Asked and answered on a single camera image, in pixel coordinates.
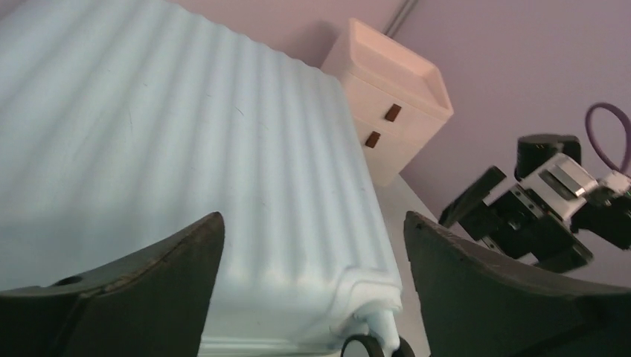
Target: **white table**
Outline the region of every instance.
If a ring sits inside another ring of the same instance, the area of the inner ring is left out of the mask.
[[[403,222],[409,210],[423,214],[434,221],[436,221],[436,217],[429,212],[429,209],[403,181],[401,176],[396,177],[387,187],[375,187],[375,191],[403,280],[403,313],[395,318],[397,328],[399,334],[410,343],[417,357],[427,357],[429,356],[429,344],[425,335],[423,319],[420,316],[420,304],[414,289],[406,244],[403,241]]]

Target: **wall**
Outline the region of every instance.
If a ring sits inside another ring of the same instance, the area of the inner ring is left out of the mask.
[[[13,12],[24,1],[26,0],[0,0],[0,19]]]
[[[385,30],[403,0],[171,0],[319,67],[350,17]]]
[[[628,0],[420,1],[395,39],[441,69],[455,109],[403,173],[432,212],[491,165],[512,173],[520,135],[577,135],[586,169],[605,175],[583,117],[603,100],[631,114],[629,18]],[[620,162],[620,124],[602,112],[595,122]],[[631,286],[631,252],[592,234],[580,239],[595,261],[572,276]]]

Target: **scratch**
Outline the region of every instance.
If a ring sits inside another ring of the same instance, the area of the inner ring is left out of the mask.
[[[134,135],[134,121],[132,120],[132,109],[127,106],[127,116],[129,117],[129,130],[132,132],[132,136]]]

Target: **brown drawer handle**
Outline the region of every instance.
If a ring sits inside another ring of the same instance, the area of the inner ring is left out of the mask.
[[[380,137],[381,137],[381,134],[379,134],[378,132],[372,132],[371,135],[368,136],[368,140],[366,141],[366,146],[370,148],[374,148],[375,145],[377,145],[377,141],[379,141]]]
[[[390,107],[388,112],[385,113],[385,116],[383,118],[387,121],[394,122],[394,119],[397,119],[397,115],[399,115],[399,112],[401,112],[401,106],[398,106],[397,104],[392,104],[392,106]]]

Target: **suitcase wheel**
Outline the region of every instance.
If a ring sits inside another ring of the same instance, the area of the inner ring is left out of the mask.
[[[379,342],[371,336],[355,335],[347,338],[341,357],[385,357]]]
[[[414,351],[410,344],[401,336],[399,336],[399,349],[392,353],[392,357],[414,357]]]

